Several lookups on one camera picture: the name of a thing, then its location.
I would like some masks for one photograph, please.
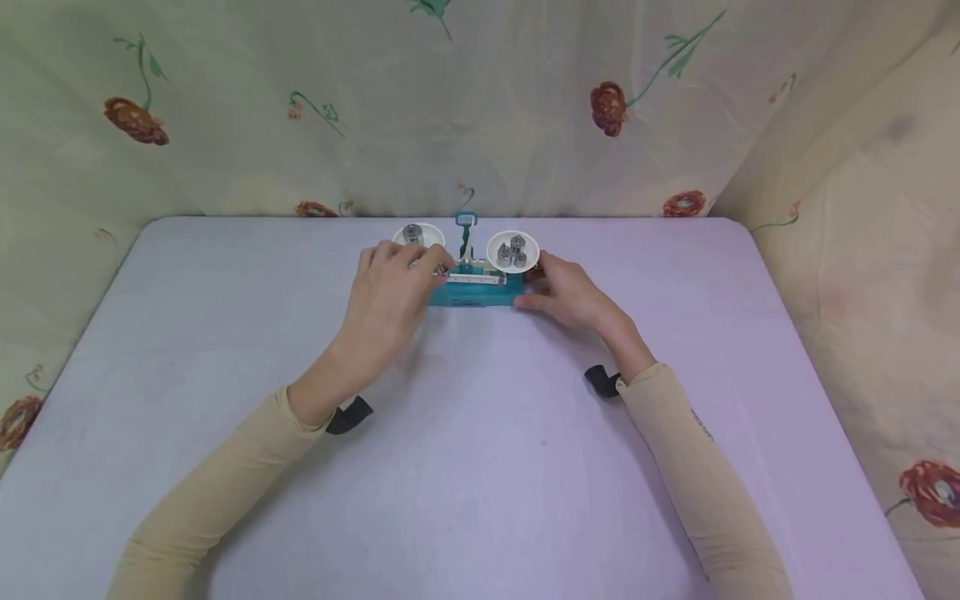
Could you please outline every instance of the red flower print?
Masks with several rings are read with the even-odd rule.
[[[298,217],[336,217],[338,216],[328,206],[320,203],[302,202],[297,204]]]
[[[614,82],[603,82],[590,92],[593,122],[609,137],[620,135],[627,122],[627,99],[623,89]]]
[[[664,217],[695,217],[707,205],[707,197],[700,190],[682,192],[663,203]]]
[[[900,490],[906,497],[887,515],[912,503],[931,525],[960,528],[960,472],[939,461],[919,461],[900,475]]]
[[[0,452],[20,447],[42,405],[38,396],[24,396],[11,404],[0,421]]]
[[[166,146],[170,143],[163,124],[136,102],[114,96],[104,102],[104,116],[110,123],[143,144]]]

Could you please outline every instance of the fabric backdrop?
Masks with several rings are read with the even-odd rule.
[[[955,600],[960,3],[883,3],[869,20],[798,86],[717,211],[754,231],[927,599]],[[821,110],[838,93],[848,108]]]
[[[706,214],[867,0],[11,1],[0,469],[172,214]]]

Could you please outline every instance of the long sleeve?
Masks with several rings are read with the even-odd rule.
[[[658,363],[617,383],[650,446],[677,515],[717,600],[790,600],[793,593],[743,482],[690,408],[673,371]]]
[[[256,408],[164,497],[127,542],[108,600],[175,600],[197,563],[322,435],[291,412],[286,388]]]

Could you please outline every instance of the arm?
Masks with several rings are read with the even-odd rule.
[[[610,349],[617,389],[660,475],[718,600],[790,600],[776,546],[733,467],[690,408],[669,367],[658,363],[634,322],[575,263],[542,252],[549,288],[520,308],[586,327]]]
[[[416,268],[410,264],[418,261]],[[440,246],[382,242],[361,252],[344,323],[289,387],[268,396],[147,515],[124,549],[108,600],[174,600],[200,560],[283,470],[321,436],[336,407],[376,379],[406,347],[427,297],[453,266]]]

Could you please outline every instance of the table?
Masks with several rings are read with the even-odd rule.
[[[137,523],[324,348],[360,249],[408,221],[146,227],[0,479],[4,596],[102,598]],[[481,218],[474,239],[508,228],[635,316],[798,600],[922,598],[742,226]],[[712,597],[624,407],[583,378],[597,363],[613,371],[595,339],[509,307],[430,308],[363,393],[375,413],[291,468],[199,585],[231,600]]]

